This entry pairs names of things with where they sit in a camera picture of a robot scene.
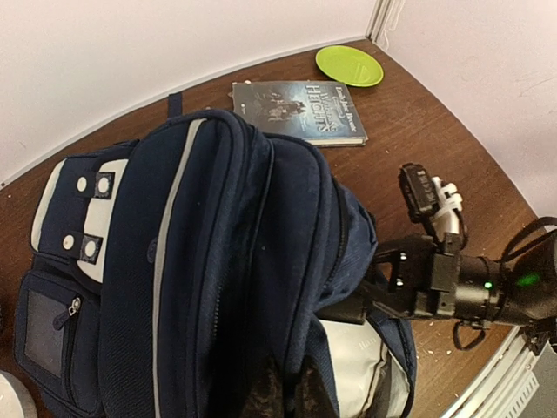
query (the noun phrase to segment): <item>wooden table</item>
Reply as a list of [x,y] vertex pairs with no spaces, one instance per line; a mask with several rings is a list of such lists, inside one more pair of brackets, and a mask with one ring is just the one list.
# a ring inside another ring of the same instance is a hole
[[[363,148],[324,149],[334,174],[375,214],[379,239],[385,240],[419,231],[407,219],[397,175],[406,162],[423,164],[431,174],[454,182],[465,199],[471,236],[466,253],[497,258],[514,234],[534,218],[530,207],[480,143],[426,88],[369,41],[352,46],[376,57],[385,69],[385,79],[370,89],[351,89],[370,140]],[[234,81],[325,79],[315,66],[314,54],[271,61],[193,87],[184,94],[184,110],[231,109],[227,94]],[[65,155],[142,138],[165,118],[165,101],[133,111],[49,158],[0,192],[0,304],[6,317],[6,329],[0,336],[0,369],[13,373],[30,388],[39,416],[49,415],[32,383],[12,360],[12,335],[19,282],[31,260],[31,220],[45,181]],[[413,324],[419,356],[413,417],[439,416],[508,332],[507,327],[494,327],[481,346],[461,353],[453,347],[452,326],[451,321]],[[471,337],[466,332],[463,336]]]

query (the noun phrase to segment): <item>backpack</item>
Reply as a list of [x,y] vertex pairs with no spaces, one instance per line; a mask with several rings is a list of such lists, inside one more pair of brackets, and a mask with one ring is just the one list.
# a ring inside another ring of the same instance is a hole
[[181,116],[171,95],[145,139],[54,168],[30,245],[15,356],[56,416],[410,411],[409,324],[316,315],[354,292],[377,239],[305,141]]

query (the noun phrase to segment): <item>green led light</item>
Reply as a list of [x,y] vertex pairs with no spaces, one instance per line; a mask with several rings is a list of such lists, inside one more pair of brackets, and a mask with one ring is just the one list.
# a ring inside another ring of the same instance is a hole
[[535,285],[537,282],[540,281],[540,274],[539,273],[529,273],[518,280],[516,280],[516,286],[518,287],[530,287]]

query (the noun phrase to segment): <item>book cover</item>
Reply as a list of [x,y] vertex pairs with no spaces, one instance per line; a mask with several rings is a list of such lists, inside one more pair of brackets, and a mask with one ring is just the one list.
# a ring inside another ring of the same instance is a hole
[[366,132],[346,86],[334,81],[232,85],[234,111],[261,131],[314,145],[363,145]]

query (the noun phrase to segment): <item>backpack strap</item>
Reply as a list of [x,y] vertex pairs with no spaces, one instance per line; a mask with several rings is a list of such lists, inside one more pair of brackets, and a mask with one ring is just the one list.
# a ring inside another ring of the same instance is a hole
[[168,97],[168,119],[182,116],[182,91]]

